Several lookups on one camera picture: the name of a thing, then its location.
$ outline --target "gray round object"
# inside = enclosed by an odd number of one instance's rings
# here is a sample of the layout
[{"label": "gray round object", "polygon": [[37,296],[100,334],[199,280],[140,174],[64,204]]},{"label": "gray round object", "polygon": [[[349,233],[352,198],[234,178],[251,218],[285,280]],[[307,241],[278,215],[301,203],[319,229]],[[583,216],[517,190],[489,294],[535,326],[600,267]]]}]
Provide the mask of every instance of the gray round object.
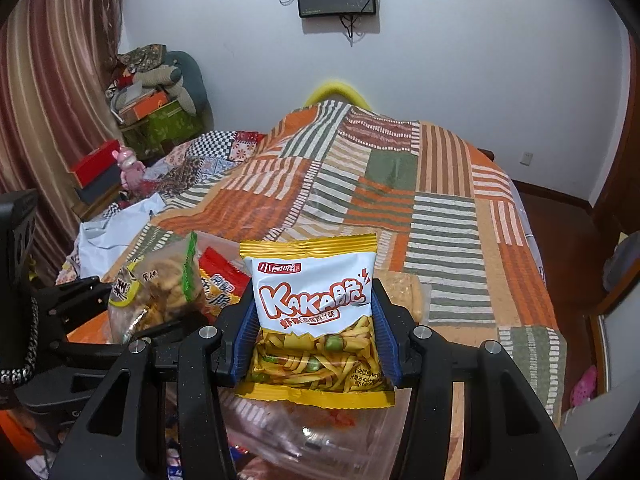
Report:
[{"label": "gray round object", "polygon": [[198,335],[203,339],[211,339],[217,333],[218,329],[211,325],[203,326],[200,330],[198,330]]},{"label": "gray round object", "polygon": [[431,328],[429,328],[428,326],[418,325],[417,327],[414,328],[414,335],[418,339],[428,339],[431,337],[431,334],[433,334],[433,332],[431,331]]},{"label": "gray round object", "polygon": [[146,342],[142,341],[142,339],[136,339],[129,343],[129,352],[132,354],[139,354],[145,349]]},{"label": "gray round object", "polygon": [[502,345],[497,341],[487,341],[484,343],[484,349],[489,352],[489,354],[499,354],[502,351]]}]

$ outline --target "wall socket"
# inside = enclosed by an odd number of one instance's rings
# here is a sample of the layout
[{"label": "wall socket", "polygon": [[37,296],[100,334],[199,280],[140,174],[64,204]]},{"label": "wall socket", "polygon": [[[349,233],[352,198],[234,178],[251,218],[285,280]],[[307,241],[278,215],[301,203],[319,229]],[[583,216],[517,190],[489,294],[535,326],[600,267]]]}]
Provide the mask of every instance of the wall socket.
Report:
[{"label": "wall socket", "polygon": [[520,163],[523,164],[524,166],[530,166],[532,158],[533,158],[533,153],[524,152],[522,154],[522,158],[520,159]]}]

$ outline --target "wooden floor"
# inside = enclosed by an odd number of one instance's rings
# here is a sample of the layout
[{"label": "wooden floor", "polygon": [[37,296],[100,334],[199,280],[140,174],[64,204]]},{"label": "wooden floor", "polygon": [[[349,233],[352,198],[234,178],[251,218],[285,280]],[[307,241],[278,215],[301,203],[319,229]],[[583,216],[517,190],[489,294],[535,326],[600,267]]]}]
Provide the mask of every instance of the wooden floor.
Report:
[{"label": "wooden floor", "polygon": [[521,193],[542,256],[546,288],[567,341],[562,410],[584,371],[594,364],[585,314],[605,296],[602,267],[610,256],[588,213],[579,207]]}]

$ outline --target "white label on snack bag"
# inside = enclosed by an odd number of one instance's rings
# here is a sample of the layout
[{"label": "white label on snack bag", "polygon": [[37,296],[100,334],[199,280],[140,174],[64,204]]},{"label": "white label on snack bag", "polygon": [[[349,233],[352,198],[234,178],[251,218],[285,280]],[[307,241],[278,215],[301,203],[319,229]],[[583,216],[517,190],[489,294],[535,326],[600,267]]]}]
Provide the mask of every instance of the white label on snack bag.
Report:
[{"label": "white label on snack bag", "polygon": [[254,280],[260,325],[267,330],[320,337],[371,315],[376,253],[244,260]]}]

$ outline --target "blue gripper pad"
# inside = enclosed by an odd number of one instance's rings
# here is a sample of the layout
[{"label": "blue gripper pad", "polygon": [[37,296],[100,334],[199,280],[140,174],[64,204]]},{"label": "blue gripper pad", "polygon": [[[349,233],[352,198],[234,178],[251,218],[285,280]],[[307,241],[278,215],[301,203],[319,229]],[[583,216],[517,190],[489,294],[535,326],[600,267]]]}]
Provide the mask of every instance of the blue gripper pad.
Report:
[{"label": "blue gripper pad", "polygon": [[254,354],[254,346],[256,338],[260,330],[260,321],[258,321],[258,312],[255,309],[255,301],[251,300],[247,308],[238,336],[234,341],[234,360],[231,366],[231,377],[238,384],[246,375],[251,357]]},{"label": "blue gripper pad", "polygon": [[398,386],[401,381],[402,371],[398,343],[391,332],[391,327],[386,321],[382,307],[375,291],[371,295],[371,315],[373,317],[373,330],[376,334],[376,349],[382,366],[382,373],[391,380],[393,386]]}]

